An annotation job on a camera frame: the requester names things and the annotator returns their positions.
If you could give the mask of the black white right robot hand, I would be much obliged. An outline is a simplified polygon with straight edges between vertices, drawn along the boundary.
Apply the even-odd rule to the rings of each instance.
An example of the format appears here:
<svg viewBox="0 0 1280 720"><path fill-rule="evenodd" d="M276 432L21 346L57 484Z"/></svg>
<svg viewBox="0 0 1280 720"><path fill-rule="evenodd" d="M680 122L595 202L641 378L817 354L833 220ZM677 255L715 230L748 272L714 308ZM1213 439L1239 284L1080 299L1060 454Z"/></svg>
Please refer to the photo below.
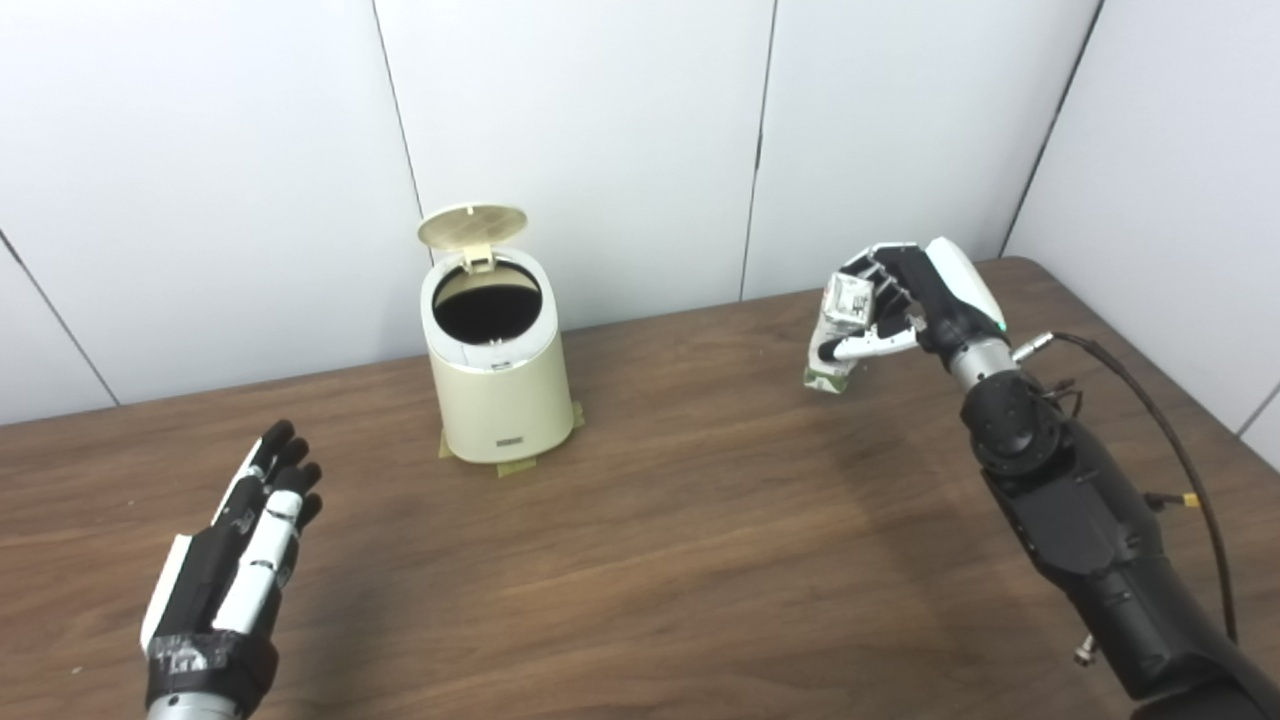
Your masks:
<svg viewBox="0 0 1280 720"><path fill-rule="evenodd" d="M1004 313L951 240L877 243L826 286L812 359L837 365L919 347L951 360L980 340L1006 340Z"/></svg>

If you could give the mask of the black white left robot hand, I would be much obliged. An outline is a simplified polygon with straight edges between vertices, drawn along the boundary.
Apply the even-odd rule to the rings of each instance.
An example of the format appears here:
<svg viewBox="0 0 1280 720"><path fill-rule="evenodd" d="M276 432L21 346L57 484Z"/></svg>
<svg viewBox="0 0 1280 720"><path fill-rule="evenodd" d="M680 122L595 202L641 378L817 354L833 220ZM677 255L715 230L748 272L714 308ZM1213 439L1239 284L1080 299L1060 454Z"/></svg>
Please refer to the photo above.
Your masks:
<svg viewBox="0 0 1280 720"><path fill-rule="evenodd" d="M248 719L273 688L273 642L321 468L288 420L265 430L204 529L179 534L140 632L150 719Z"/></svg>

